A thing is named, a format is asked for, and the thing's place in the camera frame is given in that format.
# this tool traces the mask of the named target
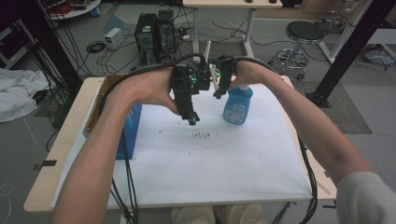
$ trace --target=blue box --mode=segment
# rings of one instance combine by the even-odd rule
[[[134,105],[132,110],[129,112],[126,117],[125,124],[123,127],[123,134],[121,134],[119,141],[119,149],[117,150],[116,160],[124,160],[125,159],[125,151],[124,144],[127,148],[129,160],[132,159],[134,155],[134,144],[136,142],[137,130],[139,128],[140,114],[142,112],[142,105]]]
[[[102,85],[99,89],[98,94],[96,95],[96,98],[94,100],[94,104],[92,107],[92,111],[88,117],[87,122],[85,123],[84,129],[82,133],[86,138],[88,138],[93,130],[93,128],[96,125],[96,122],[99,120],[99,107],[102,101],[104,100],[105,94],[107,90],[114,85],[117,81],[122,78],[123,75],[108,75],[105,77],[105,79],[98,80],[99,82],[102,82]],[[134,107],[131,109],[129,112],[125,123],[123,127],[123,132],[125,135],[125,141],[124,138],[120,137],[119,145],[118,145],[118,150],[117,150],[117,156],[116,160],[124,160],[124,143],[126,145],[126,149],[128,152],[128,159],[131,160],[132,156],[134,155],[134,143],[136,141],[136,136],[137,136],[137,129],[139,127],[139,121],[140,121],[140,114],[142,112],[142,105],[134,105]]]

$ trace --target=bottle cap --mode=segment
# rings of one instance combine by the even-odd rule
[[[248,90],[248,85],[240,85],[240,86],[239,86],[239,89],[240,89],[241,91],[247,91],[247,90]]]

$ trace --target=green led light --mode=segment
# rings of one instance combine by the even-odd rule
[[[216,71],[216,76],[217,76],[217,77],[221,77],[221,72],[220,72],[220,70],[217,68],[215,71]]]

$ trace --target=black marks on paper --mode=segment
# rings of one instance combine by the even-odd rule
[[[191,134],[192,139],[207,139],[210,137],[210,133],[207,133],[205,131],[198,131],[195,130],[192,134]]]

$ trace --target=black stool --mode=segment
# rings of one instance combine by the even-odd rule
[[[317,44],[323,40],[325,36],[322,29],[315,24],[307,21],[294,21],[289,23],[286,28],[286,34],[290,39],[295,40],[297,43],[294,49],[282,49],[276,53],[271,61],[268,62],[270,66],[274,61],[282,65],[283,74],[285,68],[301,69],[303,72],[297,75],[298,80],[302,80],[305,74],[305,67],[308,65],[308,58],[299,51],[301,44]]]

